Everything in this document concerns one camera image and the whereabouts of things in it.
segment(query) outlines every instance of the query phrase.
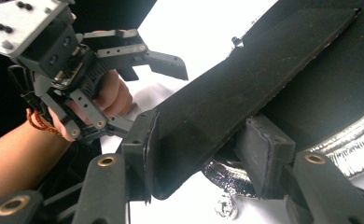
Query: human arm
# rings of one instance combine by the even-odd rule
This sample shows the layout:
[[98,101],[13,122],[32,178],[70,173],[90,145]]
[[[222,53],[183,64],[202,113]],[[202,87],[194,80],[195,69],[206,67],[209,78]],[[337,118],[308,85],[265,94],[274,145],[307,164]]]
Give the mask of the human arm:
[[[94,100],[107,116],[126,115],[132,96],[116,71],[109,71],[102,80],[98,97]],[[71,108],[83,120],[86,117],[76,107]],[[39,131],[29,122],[0,138],[0,197],[21,189],[34,188],[62,157],[73,139],[51,111],[54,126],[64,138]]]

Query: metal plate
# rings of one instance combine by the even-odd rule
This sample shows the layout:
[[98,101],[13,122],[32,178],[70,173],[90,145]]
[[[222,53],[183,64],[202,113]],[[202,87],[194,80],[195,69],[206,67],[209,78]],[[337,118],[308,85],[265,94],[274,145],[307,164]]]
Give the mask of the metal plate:
[[12,29],[0,31],[0,54],[19,56],[68,4],[56,0],[10,1],[0,4],[0,24]]

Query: aluminum foil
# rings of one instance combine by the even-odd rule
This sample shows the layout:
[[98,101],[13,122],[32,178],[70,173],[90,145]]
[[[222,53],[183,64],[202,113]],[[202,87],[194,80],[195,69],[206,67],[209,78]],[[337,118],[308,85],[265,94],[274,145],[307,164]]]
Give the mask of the aluminum foil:
[[347,177],[364,172],[364,117],[308,150],[328,156]]
[[238,207],[229,193],[224,193],[217,199],[215,212],[224,219],[235,219],[237,217]]
[[203,174],[215,185],[231,195],[257,198],[252,183],[244,169],[234,168],[212,160],[203,169]]

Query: brass grommet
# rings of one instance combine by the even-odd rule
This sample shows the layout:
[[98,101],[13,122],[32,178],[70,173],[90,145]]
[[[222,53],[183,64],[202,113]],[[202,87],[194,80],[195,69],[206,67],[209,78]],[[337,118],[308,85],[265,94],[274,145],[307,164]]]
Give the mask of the brass grommet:
[[304,156],[304,158],[309,161],[310,163],[314,163],[314,164],[325,164],[325,160],[324,158],[316,155],[316,154],[307,154]]
[[105,123],[104,123],[103,120],[100,120],[100,121],[97,122],[97,127],[99,127],[99,128],[104,127],[104,125],[105,125]]
[[98,165],[99,166],[110,166],[115,162],[116,162],[116,157],[107,156],[107,157],[104,157],[104,158],[98,160]]
[[9,216],[22,210],[30,201],[28,195],[18,195],[0,205],[0,217]]
[[73,136],[77,136],[77,135],[79,134],[79,130],[78,130],[78,129],[74,129],[74,130],[71,132],[71,134],[72,134]]

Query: human hand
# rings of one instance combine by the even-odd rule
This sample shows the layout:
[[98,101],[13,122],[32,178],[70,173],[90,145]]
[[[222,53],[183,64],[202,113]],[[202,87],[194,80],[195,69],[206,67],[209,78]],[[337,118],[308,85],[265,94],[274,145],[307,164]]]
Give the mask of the human hand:
[[[119,78],[116,70],[108,71],[101,80],[101,89],[98,97],[93,100],[104,114],[111,118],[115,115],[125,116],[130,112],[133,97],[131,96],[126,84]],[[90,124],[87,116],[78,107],[75,102],[71,102],[69,107],[82,119],[86,124]],[[62,136],[72,142],[74,138],[69,135],[57,115],[49,108],[51,117],[53,118],[54,127],[62,134]]]

